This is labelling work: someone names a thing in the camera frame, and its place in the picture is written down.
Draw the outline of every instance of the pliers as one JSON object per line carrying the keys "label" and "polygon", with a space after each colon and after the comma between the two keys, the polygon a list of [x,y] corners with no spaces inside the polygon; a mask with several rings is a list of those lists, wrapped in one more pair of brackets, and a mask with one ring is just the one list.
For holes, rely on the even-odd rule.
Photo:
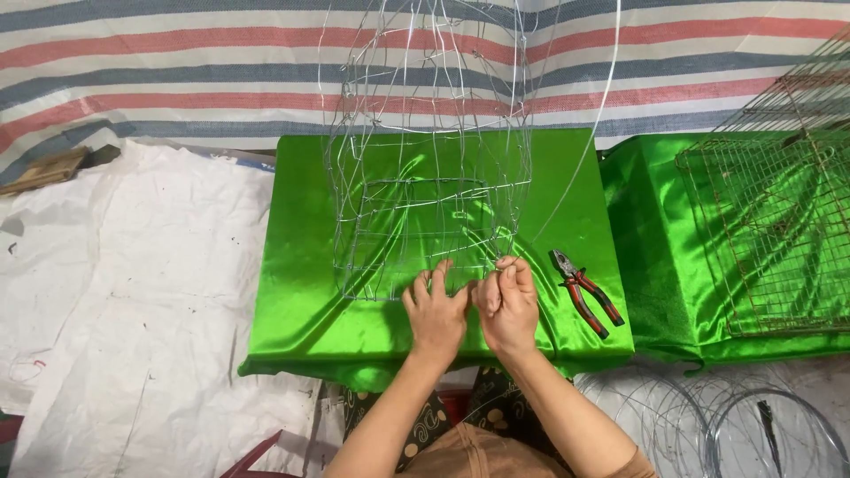
{"label": "pliers", "polygon": [[620,312],[617,311],[614,304],[611,304],[611,299],[608,299],[605,292],[603,292],[599,286],[594,284],[593,281],[585,276],[584,268],[581,268],[580,270],[576,269],[573,263],[570,262],[570,258],[557,249],[552,250],[552,255],[555,256],[555,262],[561,270],[561,275],[564,276],[564,283],[559,285],[567,288],[569,291],[569,298],[572,299],[573,305],[579,311],[579,315],[585,320],[585,322],[587,322],[587,325],[593,329],[600,339],[605,340],[608,337],[608,330],[605,329],[602,322],[600,322],[593,312],[590,311],[590,308],[587,307],[584,298],[581,297],[581,289],[579,289],[579,286],[588,291],[593,298],[599,302],[599,305],[602,305],[603,310],[605,310],[605,314],[614,323],[614,327],[626,324],[626,321],[623,320]]}

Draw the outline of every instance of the striped tarp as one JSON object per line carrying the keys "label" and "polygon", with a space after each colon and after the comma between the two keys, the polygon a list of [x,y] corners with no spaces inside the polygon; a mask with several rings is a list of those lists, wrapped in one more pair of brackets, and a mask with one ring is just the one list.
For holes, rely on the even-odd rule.
{"label": "striped tarp", "polygon": [[[240,149],[273,148],[282,134],[327,134],[351,47],[369,33],[365,11],[372,18],[395,12],[396,20],[415,23],[428,21],[437,6],[443,20],[457,25],[450,47],[407,31],[387,36],[384,59],[442,48],[464,58],[483,55],[501,71],[513,63],[515,45],[498,27],[519,19],[528,32],[529,81],[536,82],[533,123],[592,125],[614,53],[616,5],[6,0],[0,3],[0,184],[33,158],[104,128],[116,137]],[[837,0],[622,0],[597,146],[634,134],[715,127],[848,21],[850,7]],[[469,65],[462,75],[470,88],[489,81]],[[406,88],[450,81],[453,73],[411,68],[408,75]],[[407,113],[427,115],[396,111],[383,124]]]}

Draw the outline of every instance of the blue stripe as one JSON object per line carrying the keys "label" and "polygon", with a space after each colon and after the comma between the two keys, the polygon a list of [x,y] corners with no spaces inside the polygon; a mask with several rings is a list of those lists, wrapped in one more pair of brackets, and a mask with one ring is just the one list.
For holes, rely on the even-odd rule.
{"label": "blue stripe", "polygon": [[[612,119],[599,122],[597,137],[622,136],[713,128],[735,110],[680,113],[657,117]],[[592,122],[570,122],[535,126],[535,128],[590,128]],[[70,149],[101,128],[112,130],[119,138],[150,136],[152,138],[277,138],[288,134],[328,134],[328,127],[305,122],[170,122],[136,121],[112,123],[106,120],[71,128],[33,146],[0,172],[0,185],[18,179],[32,160]],[[377,128],[377,133],[398,133],[390,128]]]}
{"label": "blue stripe", "polygon": [[[743,70],[748,68],[764,68],[771,66],[796,65],[805,60],[806,56],[790,54],[755,54],[742,52],[723,52],[714,54],[695,54],[676,56],[662,60],[627,60],[618,61],[614,70],[615,79],[641,78],[647,76],[671,76],[689,73],[705,73],[708,71]],[[531,90],[532,82],[539,87],[551,87],[569,83],[602,81],[608,77],[610,62],[588,63],[584,65],[567,66],[544,73],[542,77],[529,80],[527,91]],[[316,64],[248,64],[248,65],[203,65],[179,66],[174,68],[115,68],[97,70],[89,73],[79,73],[64,77],[39,77],[26,80],[0,89],[0,111],[11,108],[27,101],[41,98],[45,95],[68,88],[90,87],[115,84],[145,84],[145,83],[312,83],[319,77],[329,83],[346,81],[346,71],[341,71],[341,65]],[[403,77],[398,75],[380,75],[392,68],[373,66],[370,74],[371,84],[401,84]],[[407,84],[431,86],[436,81],[437,86],[447,87],[450,84],[460,84],[460,71],[457,68],[447,70],[437,68],[410,68],[407,70]],[[463,72],[465,87],[492,89],[493,82],[484,73],[465,70]],[[510,85],[496,83],[496,90],[502,94],[511,93]]]}
{"label": "blue stripe", "polygon": [[[819,3],[846,3],[847,0],[824,0]],[[624,0],[623,10],[650,9],[655,7],[694,5],[702,3],[740,3],[739,0]],[[513,30],[514,10],[506,7],[488,5],[485,2],[463,3],[445,0],[387,0],[384,10],[387,12],[411,11],[418,5],[421,13],[429,13],[433,5],[438,15],[448,18],[482,21],[501,25]],[[0,14],[0,32],[20,31],[31,28],[69,25],[90,20],[127,18],[155,14],[185,14],[194,12],[229,12],[247,10],[265,11],[315,11],[316,24],[325,18],[330,5],[331,10],[337,11],[378,11],[382,2],[369,0],[81,0],[73,3],[62,3],[40,9],[24,10]],[[559,7],[542,10],[535,13],[522,13],[524,31],[531,32],[555,23],[576,20],[596,14],[607,14],[615,11],[614,0],[575,0],[564,2]]]}

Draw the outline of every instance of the wire grid panel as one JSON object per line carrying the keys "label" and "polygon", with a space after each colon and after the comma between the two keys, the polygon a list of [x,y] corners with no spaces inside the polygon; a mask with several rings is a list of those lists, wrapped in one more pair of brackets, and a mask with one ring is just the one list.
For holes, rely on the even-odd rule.
{"label": "wire grid panel", "polygon": [[850,331],[848,40],[845,28],[677,157],[734,272],[721,286],[733,335]]}
{"label": "wire grid panel", "polygon": [[[326,149],[337,284],[351,299],[399,299],[441,259],[454,261],[450,291],[482,277],[511,251],[531,181],[521,10],[386,6],[362,14]],[[488,21],[453,17],[469,9]],[[480,45],[494,43],[513,60],[486,58]]]}

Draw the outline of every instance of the green satin cloth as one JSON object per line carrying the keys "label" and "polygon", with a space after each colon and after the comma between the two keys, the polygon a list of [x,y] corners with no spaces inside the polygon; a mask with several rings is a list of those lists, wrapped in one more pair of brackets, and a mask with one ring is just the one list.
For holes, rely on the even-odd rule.
{"label": "green satin cloth", "polygon": [[[613,327],[589,295],[587,303],[606,324],[610,336],[603,342],[579,317],[567,290],[558,287],[563,279],[548,254],[560,248],[578,266],[586,267],[588,276],[629,321],[592,144],[558,213],[529,244],[564,192],[589,134],[589,129],[531,133],[533,179],[514,244],[514,252],[531,263],[540,294],[537,346],[568,376],[616,367],[633,354],[629,327]],[[504,149],[503,133],[481,135],[491,150]],[[400,140],[395,134],[374,135],[370,144],[392,145]],[[346,384],[353,390],[381,391],[410,350],[410,323],[399,301],[345,299],[339,292],[339,276],[332,266],[337,224],[323,162],[326,142],[324,137],[284,136],[278,143],[257,305],[247,358],[239,374],[289,372]],[[463,154],[461,148],[461,142],[451,135],[440,138],[440,161],[456,162]],[[391,178],[399,171],[398,150],[387,150],[369,157],[364,182]],[[420,146],[406,145],[401,168],[410,170],[411,177],[444,177],[430,169],[436,164],[434,154],[430,137]],[[385,224],[392,223],[385,219]],[[374,247],[391,248],[393,243],[375,242]],[[421,250],[408,250],[411,259],[422,255]],[[467,336],[451,368],[495,364],[473,310]]]}
{"label": "green satin cloth", "polygon": [[[694,182],[690,182],[685,176],[687,171],[675,163],[679,152],[702,137],[703,134],[638,136],[617,145],[600,165],[620,276],[632,318],[635,351],[664,361],[710,365],[850,350],[848,333],[754,335],[766,329],[757,323],[740,272],[734,267],[734,257],[729,257],[731,249],[707,187],[710,185],[705,168],[692,164]],[[773,178],[780,189],[785,185],[786,191],[799,194],[789,198],[802,205],[793,217],[785,217],[790,230],[805,230],[807,224],[802,221],[813,220],[811,209],[818,204],[812,197],[818,196],[823,185],[810,179],[811,174],[800,169],[789,169]],[[705,216],[695,201],[697,195],[705,206]],[[777,207],[768,202],[755,206]],[[741,220],[733,218],[728,225],[735,241],[740,240],[735,235],[742,234]],[[759,251],[761,264],[753,264],[757,257],[746,253],[738,257],[748,270],[769,276],[799,270],[805,261],[817,271],[817,278],[808,284],[802,278],[790,282],[785,284],[785,290],[762,287],[754,293],[773,293],[770,299],[774,304],[794,301],[803,315],[824,310],[833,316],[850,315],[847,296],[839,292],[843,283],[850,280],[841,274],[847,267],[833,264],[834,257],[823,243],[807,244],[809,239],[798,237],[789,244],[769,237],[771,232],[747,232],[748,239],[755,238],[770,247]],[[846,255],[841,260],[848,261]],[[759,281],[753,283],[756,288],[761,286]],[[820,302],[812,301],[813,294],[804,293],[805,288],[816,290]],[[757,300],[767,301],[762,296]],[[767,309],[763,306],[761,313],[764,315]]]}

